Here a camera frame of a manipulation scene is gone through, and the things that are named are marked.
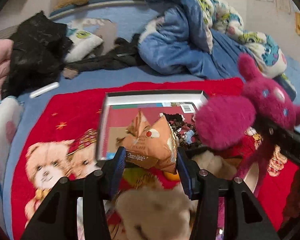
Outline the orange snack packet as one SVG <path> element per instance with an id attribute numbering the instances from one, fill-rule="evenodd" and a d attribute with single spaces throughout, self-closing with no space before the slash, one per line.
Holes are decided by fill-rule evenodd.
<path id="1" fill-rule="evenodd" d="M 141 110 L 126 128 L 126 134 L 116 139 L 116 145 L 126 149 L 126 161 L 149 169 L 177 173 L 177 142 L 164 115 L 150 124 Z"/>

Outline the magenta plush bear toy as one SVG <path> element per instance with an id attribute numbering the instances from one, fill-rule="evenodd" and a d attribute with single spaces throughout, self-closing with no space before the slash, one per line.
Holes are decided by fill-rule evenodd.
<path id="1" fill-rule="evenodd" d="M 245 79 L 241 94 L 213 96 L 194 116 L 199 138 L 212 153 L 237 144 L 252 127 L 257 115 L 289 131 L 300 125 L 300 105 L 295 105 L 276 81 L 263 76 L 251 56 L 239 56 L 238 70 Z M 258 195 L 276 148 L 270 146 L 266 151 L 258 147 L 235 167 L 237 173 L 233 177 L 242 178 L 254 195 Z"/>

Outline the beige fluffy plush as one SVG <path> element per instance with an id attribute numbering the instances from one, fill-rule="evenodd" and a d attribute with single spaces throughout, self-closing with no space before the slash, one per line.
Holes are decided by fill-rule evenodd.
<path id="1" fill-rule="evenodd" d="M 205 169 L 215 177 L 231 180 L 237 173 L 237 169 L 227 163 L 221 156 L 214 155 L 210 151 L 205 151 L 192 157 L 200 169 Z"/>

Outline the cream plush rabbit toy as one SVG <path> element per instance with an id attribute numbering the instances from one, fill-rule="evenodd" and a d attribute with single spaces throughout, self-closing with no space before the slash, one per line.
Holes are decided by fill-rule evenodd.
<path id="1" fill-rule="evenodd" d="M 115 209 L 128 239 L 189 239 L 198 202 L 178 189 L 128 190 Z"/>

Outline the red teddy bear blanket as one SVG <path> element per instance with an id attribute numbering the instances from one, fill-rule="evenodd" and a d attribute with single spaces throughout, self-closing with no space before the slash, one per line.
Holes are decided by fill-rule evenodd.
<path id="1" fill-rule="evenodd" d="M 90 168 L 94 170 L 97 126 L 107 92 L 185 89 L 203 90 L 214 96 L 237 95 L 242 87 L 243 82 L 236 77 L 217 81 L 135 82 L 122 87 L 53 96 L 29 133 L 14 171 L 11 188 L 13 238 L 21 238 L 34 212 L 61 177 L 82 178 L 91 172 Z M 261 135 L 248 130 L 241 142 L 220 155 L 227 161 L 238 156 L 238 163 L 241 157 L 249 157 L 261 142 Z M 284 221 L 286 198 L 298 170 L 299 167 L 277 147 L 257 197 L 276 230 Z M 163 171 L 155 168 L 128 168 L 120 189 L 147 185 L 168 190 L 178 182 L 167 180 Z"/>

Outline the black shallow box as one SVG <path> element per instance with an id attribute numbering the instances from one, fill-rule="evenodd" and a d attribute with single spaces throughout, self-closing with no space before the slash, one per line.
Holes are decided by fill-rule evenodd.
<path id="1" fill-rule="evenodd" d="M 162 114 L 180 114 L 192 122 L 197 109 L 209 96 L 202 90 L 143 90 L 107 93 L 98 125 L 96 158 L 112 159 L 117 141 L 128 135 L 126 129 L 136 121 L 152 126 Z"/>

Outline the white monster scream pillow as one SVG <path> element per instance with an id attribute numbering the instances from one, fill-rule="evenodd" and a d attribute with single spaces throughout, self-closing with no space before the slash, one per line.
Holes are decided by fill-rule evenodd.
<path id="1" fill-rule="evenodd" d="M 11 143 L 23 114 L 23 106 L 14 97 L 0 100 L 0 226 L 5 229 L 3 187 Z"/>

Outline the dark grey garment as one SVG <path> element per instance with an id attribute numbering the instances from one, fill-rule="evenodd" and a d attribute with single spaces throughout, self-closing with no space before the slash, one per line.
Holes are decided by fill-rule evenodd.
<path id="1" fill-rule="evenodd" d="M 82 72 L 102 69 L 119 70 L 128 67 L 143 66 L 145 63 L 138 51 L 139 37 L 140 34 L 134 34 L 130 42 L 118 37 L 114 41 L 115 47 L 105 55 L 67 63 L 62 71 L 62 75 L 66 79 L 73 79 Z"/>

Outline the small monster print pillow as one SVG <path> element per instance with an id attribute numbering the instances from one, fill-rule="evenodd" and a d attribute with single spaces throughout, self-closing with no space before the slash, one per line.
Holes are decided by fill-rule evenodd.
<path id="1" fill-rule="evenodd" d="M 81 61 L 103 43 L 99 36 L 77 28 L 68 27 L 66 36 L 72 41 L 72 46 L 64 58 L 65 63 Z"/>

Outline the blue monster print duvet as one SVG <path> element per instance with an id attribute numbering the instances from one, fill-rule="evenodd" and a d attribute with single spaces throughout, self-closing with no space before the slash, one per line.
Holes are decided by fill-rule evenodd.
<path id="1" fill-rule="evenodd" d="M 239 54 L 247 53 L 265 77 L 275 80 L 294 99 L 285 76 L 286 58 L 274 39 L 245 29 L 240 14 L 224 0 L 145 0 L 166 5 L 140 35 L 142 60 L 163 75 L 190 74 L 205 79 L 239 76 Z"/>

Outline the black puffer jacket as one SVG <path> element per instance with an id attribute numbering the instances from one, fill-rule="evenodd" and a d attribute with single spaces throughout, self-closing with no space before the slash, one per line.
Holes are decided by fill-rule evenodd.
<path id="1" fill-rule="evenodd" d="M 41 11 L 25 20 L 10 37 L 13 41 L 10 71 L 1 98 L 20 96 L 58 80 L 63 59 L 72 47 L 67 25 L 48 19 Z"/>

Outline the blue bed headboard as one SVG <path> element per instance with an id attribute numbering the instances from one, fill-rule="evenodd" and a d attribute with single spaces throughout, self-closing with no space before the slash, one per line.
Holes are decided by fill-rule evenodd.
<path id="1" fill-rule="evenodd" d="M 50 15 L 50 19 L 99 36 L 103 43 L 97 54 L 104 55 L 114 48 L 117 37 L 130 41 L 162 11 L 144 0 L 97 0 L 85 6 L 57 10 Z"/>

